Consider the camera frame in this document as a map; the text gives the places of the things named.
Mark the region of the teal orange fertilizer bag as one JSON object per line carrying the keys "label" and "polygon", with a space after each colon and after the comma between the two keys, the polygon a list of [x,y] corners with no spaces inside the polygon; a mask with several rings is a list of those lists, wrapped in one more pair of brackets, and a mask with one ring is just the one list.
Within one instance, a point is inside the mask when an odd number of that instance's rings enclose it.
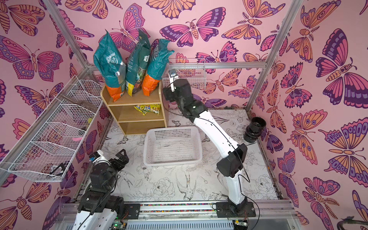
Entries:
{"label": "teal orange fertilizer bag", "polygon": [[105,81],[107,91],[113,101],[125,93],[126,65],[109,32],[102,37],[94,53],[94,65]]}
{"label": "teal orange fertilizer bag", "polygon": [[166,39],[156,39],[152,45],[148,69],[142,83],[145,96],[150,96],[157,88],[169,62],[169,57],[174,53],[173,50],[167,48],[169,43],[170,41]]}

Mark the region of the yellow snack bag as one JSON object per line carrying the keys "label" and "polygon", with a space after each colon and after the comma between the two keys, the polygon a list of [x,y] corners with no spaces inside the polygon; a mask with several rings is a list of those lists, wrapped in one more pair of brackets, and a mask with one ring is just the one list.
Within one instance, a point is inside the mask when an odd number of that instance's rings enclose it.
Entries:
{"label": "yellow snack bag", "polygon": [[144,116],[147,113],[154,113],[159,115],[161,111],[161,105],[160,104],[145,104],[145,105],[135,105],[134,108],[141,112]]}

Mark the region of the dark green yellow fertilizer bag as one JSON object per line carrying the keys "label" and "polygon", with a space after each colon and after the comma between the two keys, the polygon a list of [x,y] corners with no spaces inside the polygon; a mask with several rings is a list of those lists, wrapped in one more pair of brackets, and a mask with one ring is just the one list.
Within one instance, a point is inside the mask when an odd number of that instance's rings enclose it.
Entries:
{"label": "dark green yellow fertilizer bag", "polygon": [[139,30],[139,41],[127,62],[126,90],[129,96],[132,96],[141,88],[150,59],[150,50],[148,36],[142,30]]}

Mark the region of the white plastic basket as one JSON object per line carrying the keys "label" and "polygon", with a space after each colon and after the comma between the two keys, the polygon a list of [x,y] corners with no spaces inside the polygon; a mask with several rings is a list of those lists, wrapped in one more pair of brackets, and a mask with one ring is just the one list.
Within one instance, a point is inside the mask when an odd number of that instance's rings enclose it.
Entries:
{"label": "white plastic basket", "polygon": [[143,151],[146,166],[196,164],[202,159],[202,142],[197,127],[157,128],[146,134]]}

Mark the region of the black camera lens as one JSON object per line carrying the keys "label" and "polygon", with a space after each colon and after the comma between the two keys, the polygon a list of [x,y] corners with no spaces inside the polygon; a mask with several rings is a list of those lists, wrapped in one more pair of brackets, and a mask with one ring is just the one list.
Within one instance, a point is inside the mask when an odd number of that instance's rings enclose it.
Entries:
{"label": "black camera lens", "polygon": [[261,136],[262,130],[266,127],[266,121],[261,117],[253,117],[246,127],[243,138],[246,142],[254,143]]}

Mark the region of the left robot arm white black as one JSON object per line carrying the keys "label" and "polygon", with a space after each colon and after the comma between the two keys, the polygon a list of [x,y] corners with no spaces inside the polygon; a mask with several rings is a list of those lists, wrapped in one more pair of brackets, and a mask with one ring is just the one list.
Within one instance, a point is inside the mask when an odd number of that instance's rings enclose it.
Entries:
{"label": "left robot arm white black", "polygon": [[78,206],[74,230],[110,230],[113,222],[126,213],[124,199],[112,193],[117,187],[118,172],[129,158],[125,149],[107,159],[101,150],[89,156],[93,164],[88,184]]}

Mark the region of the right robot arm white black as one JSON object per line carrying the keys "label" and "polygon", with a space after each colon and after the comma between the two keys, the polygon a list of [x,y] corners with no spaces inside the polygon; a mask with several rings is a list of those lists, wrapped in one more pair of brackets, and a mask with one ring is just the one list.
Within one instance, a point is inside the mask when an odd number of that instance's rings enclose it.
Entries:
{"label": "right robot arm white black", "polygon": [[229,209],[233,215],[245,210],[247,198],[242,194],[243,162],[247,146],[230,137],[213,118],[211,112],[200,100],[194,99],[187,79],[171,77],[170,84],[163,88],[165,99],[176,102],[181,115],[200,128],[216,146],[222,159],[217,169],[225,177],[228,186]]}

